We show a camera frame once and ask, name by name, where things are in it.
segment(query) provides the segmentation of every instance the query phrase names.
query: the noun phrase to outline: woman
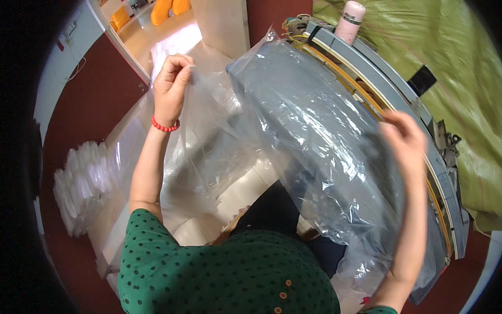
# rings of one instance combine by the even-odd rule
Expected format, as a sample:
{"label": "woman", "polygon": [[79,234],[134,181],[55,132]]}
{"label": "woman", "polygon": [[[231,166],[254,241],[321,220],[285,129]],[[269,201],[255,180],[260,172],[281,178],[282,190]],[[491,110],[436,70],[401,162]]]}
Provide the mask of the woman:
{"label": "woman", "polygon": [[[340,313],[330,278],[343,247],[321,239],[336,256],[316,259],[312,252],[323,243],[311,250],[298,241],[298,211],[278,182],[220,245],[180,247],[163,226],[159,194],[171,129],[158,127],[176,125],[191,66],[191,57],[169,56],[154,83],[155,122],[131,183],[118,278],[122,307],[127,313]],[[404,113],[387,112],[385,119],[381,132],[399,164],[407,204],[394,261],[365,313],[402,310],[426,246],[425,136]]]}

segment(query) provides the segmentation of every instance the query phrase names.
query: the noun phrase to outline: dark pants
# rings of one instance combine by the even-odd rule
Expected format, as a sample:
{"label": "dark pants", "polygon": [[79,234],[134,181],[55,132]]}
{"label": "dark pants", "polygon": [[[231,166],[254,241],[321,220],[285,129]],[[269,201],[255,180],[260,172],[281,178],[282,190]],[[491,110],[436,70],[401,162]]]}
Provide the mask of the dark pants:
{"label": "dark pants", "polygon": [[[242,215],[230,236],[246,230],[269,230],[282,233],[301,241],[296,233],[300,212],[281,182],[277,180]],[[329,278],[333,277],[338,262],[345,253],[345,245],[332,242],[329,238],[319,237],[305,243],[317,258],[322,270]]]}

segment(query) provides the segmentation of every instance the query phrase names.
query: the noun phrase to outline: hand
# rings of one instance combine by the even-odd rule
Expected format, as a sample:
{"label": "hand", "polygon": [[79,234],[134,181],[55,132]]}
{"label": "hand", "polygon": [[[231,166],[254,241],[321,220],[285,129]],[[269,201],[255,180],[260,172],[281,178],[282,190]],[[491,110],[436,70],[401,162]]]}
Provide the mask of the hand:
{"label": "hand", "polygon": [[193,58],[185,55],[168,56],[154,82],[155,121],[171,127],[183,108],[185,87],[192,75]]}
{"label": "hand", "polygon": [[386,110],[380,131],[391,147],[406,185],[425,180],[427,139],[415,120],[400,111]]}

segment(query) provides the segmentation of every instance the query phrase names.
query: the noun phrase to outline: black tag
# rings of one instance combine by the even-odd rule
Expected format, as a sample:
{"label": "black tag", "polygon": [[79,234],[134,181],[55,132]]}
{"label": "black tag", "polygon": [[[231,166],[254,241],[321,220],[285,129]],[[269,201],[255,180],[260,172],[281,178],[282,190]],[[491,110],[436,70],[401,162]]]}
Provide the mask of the black tag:
{"label": "black tag", "polygon": [[436,81],[436,77],[431,73],[429,68],[426,65],[422,65],[420,70],[410,78],[408,85],[415,91],[417,96],[420,97],[434,85]]}

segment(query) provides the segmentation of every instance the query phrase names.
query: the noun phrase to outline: white wall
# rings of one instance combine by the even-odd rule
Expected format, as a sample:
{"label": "white wall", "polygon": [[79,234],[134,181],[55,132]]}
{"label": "white wall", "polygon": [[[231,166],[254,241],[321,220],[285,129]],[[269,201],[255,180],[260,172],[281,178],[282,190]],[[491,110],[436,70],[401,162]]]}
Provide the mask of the white wall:
{"label": "white wall", "polygon": [[42,144],[45,141],[52,112],[68,78],[92,44],[104,32],[93,13],[86,1],[79,4],[67,24],[69,26],[76,21],[75,30],[68,38],[64,34],[59,36],[59,41],[63,44],[64,50],[61,51],[54,44],[45,64],[40,77],[35,113],[33,115],[35,120],[40,123]]}

